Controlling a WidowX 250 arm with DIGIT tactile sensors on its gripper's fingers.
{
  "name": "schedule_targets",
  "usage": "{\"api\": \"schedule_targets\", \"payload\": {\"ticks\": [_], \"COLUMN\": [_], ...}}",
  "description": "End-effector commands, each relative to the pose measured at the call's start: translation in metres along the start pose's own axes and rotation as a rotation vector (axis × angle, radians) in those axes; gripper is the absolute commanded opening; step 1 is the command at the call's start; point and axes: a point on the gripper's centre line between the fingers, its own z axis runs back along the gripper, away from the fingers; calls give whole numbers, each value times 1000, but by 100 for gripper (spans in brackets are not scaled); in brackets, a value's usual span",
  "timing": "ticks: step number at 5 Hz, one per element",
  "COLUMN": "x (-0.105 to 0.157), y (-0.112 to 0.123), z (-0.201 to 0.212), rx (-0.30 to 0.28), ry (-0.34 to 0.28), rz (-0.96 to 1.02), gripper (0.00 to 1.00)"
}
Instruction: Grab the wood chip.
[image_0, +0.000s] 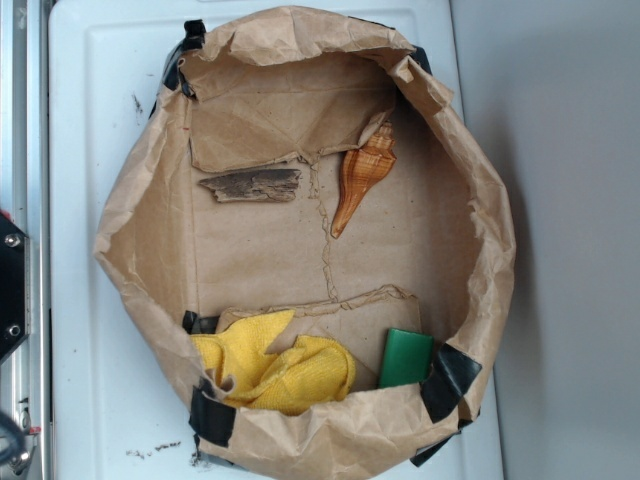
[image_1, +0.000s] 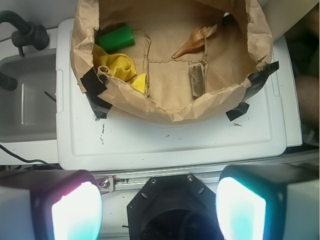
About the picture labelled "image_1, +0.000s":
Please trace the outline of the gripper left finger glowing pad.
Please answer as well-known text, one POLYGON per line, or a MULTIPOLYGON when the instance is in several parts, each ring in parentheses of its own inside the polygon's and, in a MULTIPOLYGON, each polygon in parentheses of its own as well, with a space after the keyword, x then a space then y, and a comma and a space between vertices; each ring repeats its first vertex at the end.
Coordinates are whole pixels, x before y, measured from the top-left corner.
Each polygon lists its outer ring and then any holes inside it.
POLYGON ((0 173, 2 240, 96 240, 103 201, 87 170, 0 173))

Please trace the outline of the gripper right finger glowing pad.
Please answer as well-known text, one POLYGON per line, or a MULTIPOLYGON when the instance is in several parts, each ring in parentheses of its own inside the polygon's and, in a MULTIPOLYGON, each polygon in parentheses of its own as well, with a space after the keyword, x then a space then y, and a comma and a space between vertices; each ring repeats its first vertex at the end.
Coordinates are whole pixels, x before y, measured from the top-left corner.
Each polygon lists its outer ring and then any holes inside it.
POLYGON ((318 240, 320 168, 301 164, 226 166, 216 213, 227 240, 318 240))

